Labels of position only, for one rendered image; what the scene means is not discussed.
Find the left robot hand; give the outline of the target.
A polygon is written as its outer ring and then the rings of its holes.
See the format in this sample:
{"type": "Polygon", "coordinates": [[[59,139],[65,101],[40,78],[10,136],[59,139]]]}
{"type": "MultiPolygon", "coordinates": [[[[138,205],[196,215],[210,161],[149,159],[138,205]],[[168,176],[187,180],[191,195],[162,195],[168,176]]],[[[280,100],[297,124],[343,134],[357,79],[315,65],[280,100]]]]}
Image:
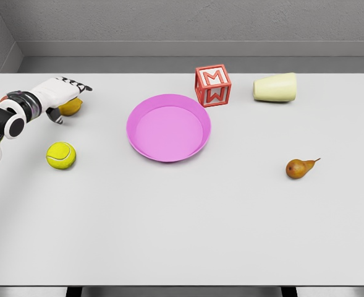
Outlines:
{"type": "Polygon", "coordinates": [[[48,118],[54,123],[62,124],[59,106],[77,98],[84,91],[92,90],[90,86],[66,77],[52,78],[40,85],[40,101],[48,118]]]}

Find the yellow lemon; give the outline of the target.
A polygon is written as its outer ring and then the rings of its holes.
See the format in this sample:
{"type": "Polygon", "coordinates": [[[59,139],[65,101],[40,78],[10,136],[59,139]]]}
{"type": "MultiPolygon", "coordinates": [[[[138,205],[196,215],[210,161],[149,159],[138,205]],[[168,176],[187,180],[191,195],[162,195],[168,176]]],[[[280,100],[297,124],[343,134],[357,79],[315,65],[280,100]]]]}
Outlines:
{"type": "Polygon", "coordinates": [[[81,99],[74,98],[59,106],[59,111],[62,116],[72,116],[80,110],[82,103],[81,99]]]}

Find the pink plate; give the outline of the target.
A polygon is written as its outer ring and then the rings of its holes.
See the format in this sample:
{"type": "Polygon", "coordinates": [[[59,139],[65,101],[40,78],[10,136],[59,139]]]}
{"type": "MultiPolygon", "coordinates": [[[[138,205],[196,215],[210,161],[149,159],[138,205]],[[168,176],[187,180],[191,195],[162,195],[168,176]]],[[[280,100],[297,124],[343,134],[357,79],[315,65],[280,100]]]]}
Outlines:
{"type": "Polygon", "coordinates": [[[141,155],[175,162],[198,153],[211,134],[211,120],[195,100],[177,94],[150,97],[130,113],[127,138],[141,155]]]}

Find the yellow tennis ball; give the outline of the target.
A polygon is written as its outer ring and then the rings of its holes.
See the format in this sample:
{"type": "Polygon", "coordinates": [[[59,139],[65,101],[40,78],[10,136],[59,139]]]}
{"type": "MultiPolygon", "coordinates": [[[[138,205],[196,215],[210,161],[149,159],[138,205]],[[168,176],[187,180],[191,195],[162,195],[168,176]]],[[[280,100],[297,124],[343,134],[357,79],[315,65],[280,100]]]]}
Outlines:
{"type": "Polygon", "coordinates": [[[70,168],[76,160],[76,151],[67,142],[53,143],[46,152],[46,161],[48,164],[59,170],[70,168]]]}

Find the red letter block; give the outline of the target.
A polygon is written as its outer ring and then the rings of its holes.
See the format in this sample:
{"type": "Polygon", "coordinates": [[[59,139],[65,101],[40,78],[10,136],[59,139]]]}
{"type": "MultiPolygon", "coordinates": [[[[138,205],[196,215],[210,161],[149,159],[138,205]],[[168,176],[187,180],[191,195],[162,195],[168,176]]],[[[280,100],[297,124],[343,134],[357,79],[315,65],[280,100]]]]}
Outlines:
{"type": "Polygon", "coordinates": [[[195,69],[195,93],[204,108],[228,104],[231,85],[223,64],[195,69]]]}

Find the pale yellow cup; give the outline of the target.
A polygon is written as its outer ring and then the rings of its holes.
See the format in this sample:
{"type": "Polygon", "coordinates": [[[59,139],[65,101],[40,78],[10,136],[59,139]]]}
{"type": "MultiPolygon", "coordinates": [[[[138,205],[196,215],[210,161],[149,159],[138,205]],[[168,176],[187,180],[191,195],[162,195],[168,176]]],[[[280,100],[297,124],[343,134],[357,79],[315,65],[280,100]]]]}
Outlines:
{"type": "Polygon", "coordinates": [[[297,78],[293,72],[276,74],[253,83],[253,98],[258,101],[290,102],[297,95],[297,78]]]}

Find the brown pear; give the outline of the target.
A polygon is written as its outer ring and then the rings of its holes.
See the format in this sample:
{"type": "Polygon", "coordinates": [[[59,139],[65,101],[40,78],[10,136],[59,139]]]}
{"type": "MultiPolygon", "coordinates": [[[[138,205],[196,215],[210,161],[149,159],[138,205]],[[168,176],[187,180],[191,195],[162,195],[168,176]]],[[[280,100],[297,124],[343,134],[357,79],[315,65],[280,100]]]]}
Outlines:
{"type": "Polygon", "coordinates": [[[300,160],[293,159],[286,165],[286,175],[291,179],[300,179],[304,177],[315,165],[315,163],[320,160],[300,160]]]}

